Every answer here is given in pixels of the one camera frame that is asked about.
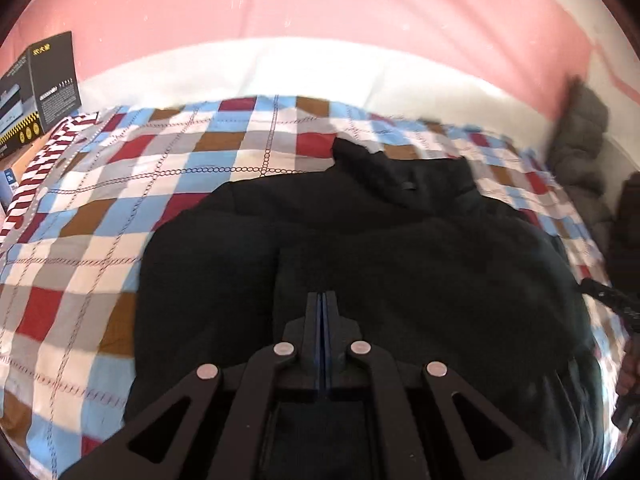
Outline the person's right hand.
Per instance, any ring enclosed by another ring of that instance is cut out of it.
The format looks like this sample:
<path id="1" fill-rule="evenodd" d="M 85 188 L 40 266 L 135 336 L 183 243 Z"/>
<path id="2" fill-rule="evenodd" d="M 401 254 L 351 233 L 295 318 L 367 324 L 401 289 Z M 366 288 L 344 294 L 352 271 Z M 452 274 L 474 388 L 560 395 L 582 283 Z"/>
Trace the person's right hand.
<path id="1" fill-rule="evenodd" d="M 639 392 L 639 358 L 634 355 L 634 340 L 629 338 L 624 347 L 615 391 L 618 396 L 629 396 Z"/>

